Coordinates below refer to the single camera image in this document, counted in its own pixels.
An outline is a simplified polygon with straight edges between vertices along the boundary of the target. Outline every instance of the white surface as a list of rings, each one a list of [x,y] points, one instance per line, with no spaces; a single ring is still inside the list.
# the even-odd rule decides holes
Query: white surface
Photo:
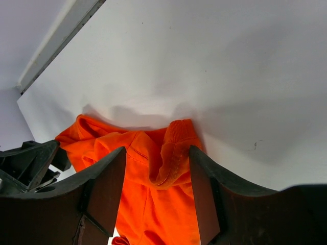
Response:
[[[18,81],[20,91],[27,88],[31,80],[37,75],[47,61],[50,60],[51,56],[97,1],[98,0],[66,0],[41,45],[20,76]]]
[[[16,86],[66,1],[0,1],[0,90]]]
[[[282,189],[327,183],[326,65],[325,0],[107,1],[18,103],[37,141],[80,113],[191,117],[214,160]]]
[[[33,140],[33,135],[21,114],[15,88],[0,90],[0,151],[21,147],[24,141]]]

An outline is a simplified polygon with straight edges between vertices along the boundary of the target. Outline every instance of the seam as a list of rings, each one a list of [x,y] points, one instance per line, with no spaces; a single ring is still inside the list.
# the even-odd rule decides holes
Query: seam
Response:
[[[167,179],[168,179],[168,176],[170,174],[170,171],[172,170],[172,161],[173,161],[173,157],[174,157],[174,153],[175,153],[175,149],[176,149],[176,144],[174,145],[174,149],[173,149],[173,154],[172,154],[172,157],[170,158],[170,166],[169,166],[169,171],[167,173],[167,176],[165,177],[165,179],[163,181],[161,181],[159,185],[162,185]]]
[[[132,157],[128,152],[126,153],[126,155],[129,156],[130,158],[132,158],[134,161],[139,162],[139,163],[143,164],[144,166],[148,166],[146,163],[141,162],[141,161],[135,159],[134,157]]]
[[[126,148],[126,152],[128,151],[128,149],[131,147],[134,139],[140,134],[140,131],[138,131],[135,135],[134,135],[134,138],[131,140],[131,142],[129,143],[129,146]]]
[[[144,213],[145,213],[145,207],[147,205],[147,201],[148,201],[148,195],[149,195],[149,188],[147,187],[147,196],[145,198],[145,202],[144,202],[144,209],[143,209],[143,215],[142,215],[142,227],[143,227],[143,232],[142,232],[142,235],[139,239],[139,242],[137,243],[137,245],[139,245],[143,239],[143,236],[144,236]]]
[[[138,153],[140,156],[142,156],[142,157],[144,157],[145,159],[149,160],[149,158],[148,158],[146,155],[142,154],[141,152],[139,152],[139,151],[138,151],[137,149],[135,149],[134,147],[130,146],[130,148],[131,148],[132,150],[134,150],[136,153]]]
[[[178,142],[168,142],[168,143],[174,143],[174,144],[176,144],[176,143],[181,143],[181,142],[184,142],[184,141],[187,141],[187,140],[191,140],[191,139],[198,139],[198,137],[197,136],[194,136],[194,137],[185,138],[185,139],[183,139],[181,141],[178,141]]]

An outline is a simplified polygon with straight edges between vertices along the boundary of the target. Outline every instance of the orange fabric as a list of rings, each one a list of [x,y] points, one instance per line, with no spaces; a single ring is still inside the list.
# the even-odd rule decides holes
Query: orange fabric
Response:
[[[125,146],[126,172],[115,245],[199,245],[189,147],[201,147],[191,120],[128,131],[80,115],[56,137],[76,171]]]

